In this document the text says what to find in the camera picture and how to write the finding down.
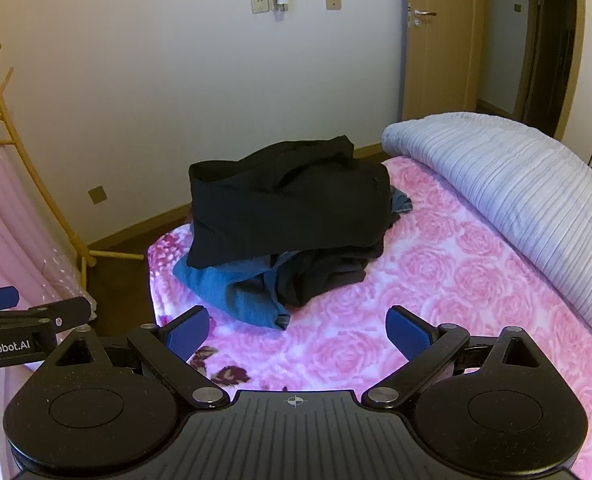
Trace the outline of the blue denim garment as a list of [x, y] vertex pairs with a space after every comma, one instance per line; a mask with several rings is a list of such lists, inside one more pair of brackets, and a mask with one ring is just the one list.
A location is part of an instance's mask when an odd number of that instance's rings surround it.
[[290, 313], [277, 299], [277, 271], [293, 252], [238, 260], [205, 269], [192, 268], [187, 255], [173, 275], [211, 307], [253, 326], [286, 330]]

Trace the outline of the wooden door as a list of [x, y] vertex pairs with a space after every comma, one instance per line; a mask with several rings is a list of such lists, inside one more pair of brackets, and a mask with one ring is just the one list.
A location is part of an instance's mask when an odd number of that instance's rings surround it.
[[421, 27], [407, 17], [402, 118], [472, 112], [478, 99], [486, 0], [409, 3], [438, 15]]

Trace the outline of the low wall socket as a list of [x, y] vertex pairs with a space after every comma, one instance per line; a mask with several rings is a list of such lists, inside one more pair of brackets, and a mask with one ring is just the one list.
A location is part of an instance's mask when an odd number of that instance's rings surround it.
[[97, 205], [100, 203], [105, 202], [105, 200], [107, 200], [107, 194], [104, 190], [104, 188], [102, 187], [102, 185], [98, 185], [96, 188], [91, 188], [88, 191], [90, 200], [92, 200], [92, 204], [93, 205]]

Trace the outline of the white wall plug device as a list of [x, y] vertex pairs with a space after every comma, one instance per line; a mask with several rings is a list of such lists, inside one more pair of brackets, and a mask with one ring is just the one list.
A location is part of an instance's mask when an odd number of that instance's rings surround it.
[[287, 12], [289, 0], [271, 0], [271, 9], [273, 12]]

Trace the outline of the black trousers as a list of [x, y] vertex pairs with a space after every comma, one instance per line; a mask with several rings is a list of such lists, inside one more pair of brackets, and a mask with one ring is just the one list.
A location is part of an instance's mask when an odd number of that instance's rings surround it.
[[312, 249], [371, 247], [393, 221], [389, 172], [346, 136], [283, 141], [189, 166], [191, 268]]

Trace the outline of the dark grey garment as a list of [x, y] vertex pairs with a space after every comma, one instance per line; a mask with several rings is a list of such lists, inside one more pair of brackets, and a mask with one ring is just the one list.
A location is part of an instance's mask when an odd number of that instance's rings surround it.
[[325, 292], [363, 281], [369, 263], [384, 252], [384, 238], [390, 226], [388, 222], [366, 245], [297, 252], [277, 268], [274, 290], [279, 303], [303, 307]]

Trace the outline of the grey striped duvet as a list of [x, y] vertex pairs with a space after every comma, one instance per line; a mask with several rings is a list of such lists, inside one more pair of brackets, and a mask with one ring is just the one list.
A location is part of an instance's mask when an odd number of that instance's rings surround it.
[[381, 146], [444, 177], [592, 329], [592, 169], [564, 144], [471, 112], [385, 128]]

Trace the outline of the yellow wooden coat rack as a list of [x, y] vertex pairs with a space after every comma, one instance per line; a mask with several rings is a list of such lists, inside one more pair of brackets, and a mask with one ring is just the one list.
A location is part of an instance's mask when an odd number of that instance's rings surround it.
[[79, 284], [81, 287], [83, 289], [87, 288], [88, 269], [96, 266], [98, 264], [98, 259], [114, 259], [139, 262], [144, 261], [145, 256], [142, 254], [130, 254], [130, 252], [107, 252], [107, 250], [91, 249], [86, 243], [83, 242], [79, 234], [74, 229], [72, 229], [72, 226], [67, 221], [63, 211], [61, 211], [61, 208], [57, 206], [52, 194], [46, 187], [46, 184], [41, 178], [38, 169], [36, 166], [34, 166], [34, 162], [31, 160], [26, 146], [18, 133], [16, 125], [14, 124], [14, 120], [10, 114], [10, 111], [8, 110], [8, 104], [5, 102], [4, 92], [13, 75], [14, 68], [10, 67], [3, 79], [0, 80], [0, 123], [4, 125], [6, 131], [6, 138], [0, 139], [0, 148], [7, 148], [8, 146], [11, 146], [13, 150], [16, 151], [20, 163], [27, 171], [28, 177], [30, 177], [31, 182], [34, 184], [34, 187], [46, 204], [46, 207], [48, 207], [56, 223], [66, 235], [68, 244], [72, 246], [72, 249], [76, 254], [76, 265], [79, 270]]

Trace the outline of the pink rose bed blanket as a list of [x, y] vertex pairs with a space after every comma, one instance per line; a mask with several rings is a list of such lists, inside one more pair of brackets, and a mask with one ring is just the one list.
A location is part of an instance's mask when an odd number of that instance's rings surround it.
[[404, 362], [385, 333], [393, 306], [478, 336], [517, 325], [588, 413], [588, 437], [573, 469], [592, 479], [592, 332], [445, 180], [409, 158], [390, 159], [386, 166], [414, 208], [387, 233], [384, 253], [367, 267], [364, 280], [312, 299], [283, 331], [211, 309], [209, 337], [192, 365], [229, 392], [362, 393]]

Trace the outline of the beige wall switch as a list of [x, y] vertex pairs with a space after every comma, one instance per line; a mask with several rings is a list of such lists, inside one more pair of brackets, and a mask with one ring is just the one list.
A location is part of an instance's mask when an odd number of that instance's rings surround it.
[[325, 0], [327, 10], [340, 10], [343, 0]]

